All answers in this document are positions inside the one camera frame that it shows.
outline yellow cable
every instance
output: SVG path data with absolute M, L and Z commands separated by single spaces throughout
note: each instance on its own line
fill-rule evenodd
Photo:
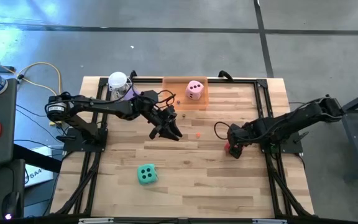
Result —
M 15 74 L 15 75 L 16 75 L 16 78 L 17 78 L 22 72 L 25 72 L 26 70 L 28 70 L 29 68 L 33 67 L 34 65 L 49 65 L 49 66 L 51 66 L 52 68 L 54 68 L 54 69 L 56 70 L 57 75 L 58 75 L 58 82 L 59 82 L 59 94 L 62 94 L 62 76 L 60 75 L 59 69 L 57 69 L 57 67 L 55 67 L 55 66 L 52 65 L 51 63 L 48 63 L 48 62 L 36 62 L 36 63 L 33 63 L 33 64 L 27 66 L 26 68 L 23 68 L 19 73 L 16 73 L 16 72 L 14 72 L 14 71 L 12 71 L 12 70 L 8 69 L 7 67 L 5 67 L 5 66 L 3 66 L 3 65 L 0 64 L 0 66 L 1 66 L 2 68 L 6 69 L 7 71 L 9 71 L 9 72 L 11 72 L 11 73 L 13 73 L 13 74 Z M 41 85 L 41 84 L 34 83 L 34 82 L 32 82 L 32 81 L 30 81 L 30 80 L 28 80 L 28 79 L 26 79 L 26 78 L 23 78 L 23 80 L 26 81 L 26 82 L 28 82 L 28 83 L 30 83 L 30 84 L 33 84 L 33 85 L 36 85 L 36 86 L 39 86 L 39 87 L 42 87 L 42 88 L 46 88 L 47 90 L 50 90 L 55 96 L 57 95 L 56 92 L 55 92 L 53 89 L 51 89 L 51 88 L 49 88 L 49 87 L 47 87 L 47 86 L 45 86 L 45 85 Z

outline black clamp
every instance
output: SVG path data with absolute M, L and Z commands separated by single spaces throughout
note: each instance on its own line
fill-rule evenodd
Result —
M 22 79 L 24 78 L 23 74 L 20 74 L 17 76 L 17 84 L 20 84 L 20 82 L 22 81 Z

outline white label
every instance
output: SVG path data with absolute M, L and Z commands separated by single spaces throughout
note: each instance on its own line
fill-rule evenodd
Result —
M 48 108 L 48 111 L 51 111 L 51 110 L 60 110 L 60 111 L 64 111 L 65 109 L 61 106 L 51 106 Z

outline table leg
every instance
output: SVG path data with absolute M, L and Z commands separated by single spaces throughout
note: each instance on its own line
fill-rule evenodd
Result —
M 60 167 L 62 166 L 61 161 L 49 156 L 44 156 L 38 152 L 33 152 L 17 144 L 14 144 L 13 147 L 13 159 L 24 159 L 26 164 L 56 173 L 60 172 Z

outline orange tray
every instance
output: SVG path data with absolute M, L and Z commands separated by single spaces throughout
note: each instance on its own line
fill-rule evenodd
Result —
M 190 81 L 198 81 L 204 85 L 204 92 L 198 100 L 192 100 L 186 96 L 186 87 Z M 164 77 L 162 79 L 162 89 L 175 93 L 173 106 L 176 111 L 180 110 L 205 110 L 208 106 L 208 79 L 207 77 Z M 170 96 L 164 92 L 163 97 Z

